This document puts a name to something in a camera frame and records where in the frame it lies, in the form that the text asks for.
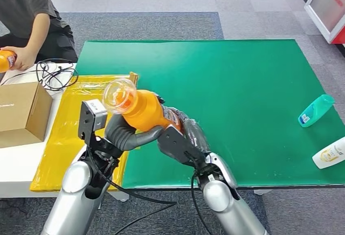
green tabletop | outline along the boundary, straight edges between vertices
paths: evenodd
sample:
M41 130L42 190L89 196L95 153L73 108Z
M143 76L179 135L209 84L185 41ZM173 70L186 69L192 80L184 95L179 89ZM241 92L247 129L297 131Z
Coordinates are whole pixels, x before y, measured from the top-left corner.
M312 160L345 135L334 108L309 128L297 120L325 91L294 40L92 41L77 69L138 73L139 88L196 119L239 186L345 183L345 162L320 170ZM150 143L129 154L122 185L188 187L192 172Z

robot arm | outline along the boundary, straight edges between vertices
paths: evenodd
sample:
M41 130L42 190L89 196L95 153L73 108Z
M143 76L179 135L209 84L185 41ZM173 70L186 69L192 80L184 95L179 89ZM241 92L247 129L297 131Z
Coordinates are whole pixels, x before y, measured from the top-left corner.
M82 104L78 135L85 145L65 173L41 235L85 235L109 186L99 171L112 179L124 151L156 140L163 131L155 127L135 134L135 129L122 116L114 115L104 138L96 136L95 131L105 127L106 117L106 110L99 100Z
M226 234L267 235L238 195L236 181L229 168L218 155L209 151L201 128L195 120L174 110L183 124L186 136L173 126L165 131L154 127L135 134L135 129L122 116L114 115L106 128L105 137L100 138L95 131L105 127L106 110L98 100L83 102L78 134L85 145L66 172L60 192L41 235L85 235L109 188L103 175L111 179L125 150L157 138L162 153L195 168L195 176L205 202L220 220Z
M237 182L225 161L210 152L199 125L183 112L176 109L175 112L181 119L186 136L170 126L158 138L159 149L182 164L194 167L193 177L196 178L205 202L219 219L226 234L268 235L237 193Z

white table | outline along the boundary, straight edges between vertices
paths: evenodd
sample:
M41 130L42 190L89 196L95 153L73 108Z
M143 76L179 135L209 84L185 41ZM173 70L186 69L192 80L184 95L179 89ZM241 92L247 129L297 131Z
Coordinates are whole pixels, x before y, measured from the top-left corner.
M68 66L68 64L59 64L62 68ZM7 72L1 83L5 85L26 83L37 81L33 66L27 70L27 74L20 75L13 79L12 76L22 73L19 71ZM68 73L61 74L59 79L64 83L70 77ZM15 146L8 148L0 148L0 198L10 197L56 197L58 192L31 192L29 187L37 170L41 158L47 144L48 139L51 131L53 123L56 117L60 102L61 101L62 92L54 93L49 92L53 97L51 115L47 127L45 139L44 142L28 144L23 146ZM125 201L128 199L128 195L122 192L109 192L112 196Z

orange bottle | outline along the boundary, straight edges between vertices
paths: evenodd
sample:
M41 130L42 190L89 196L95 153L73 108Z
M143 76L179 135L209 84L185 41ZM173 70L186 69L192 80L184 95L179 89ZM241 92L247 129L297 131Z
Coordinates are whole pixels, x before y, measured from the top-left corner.
M0 50L0 73L9 70L16 58L17 55L12 51Z
M154 126L174 125L180 130L180 119L171 109L159 103L156 94L137 90L128 79L117 79L104 91L103 103L113 114L122 114L130 126L143 132Z

yellow plastic bag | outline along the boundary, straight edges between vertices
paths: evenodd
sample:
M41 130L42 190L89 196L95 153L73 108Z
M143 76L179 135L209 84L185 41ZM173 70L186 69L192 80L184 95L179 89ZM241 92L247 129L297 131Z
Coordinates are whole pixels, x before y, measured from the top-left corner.
M78 137L82 101L101 100L106 86L116 78L128 78L137 85L137 77L135 73L79 76L76 83L68 87L62 96L51 133L29 189L34 192L48 192L61 188L66 170L85 145L84 141ZM104 129L97 131L96 134L103 137ZM127 157L128 152L125 152L120 158L119 167L116 168L112 177L115 183L122 184Z

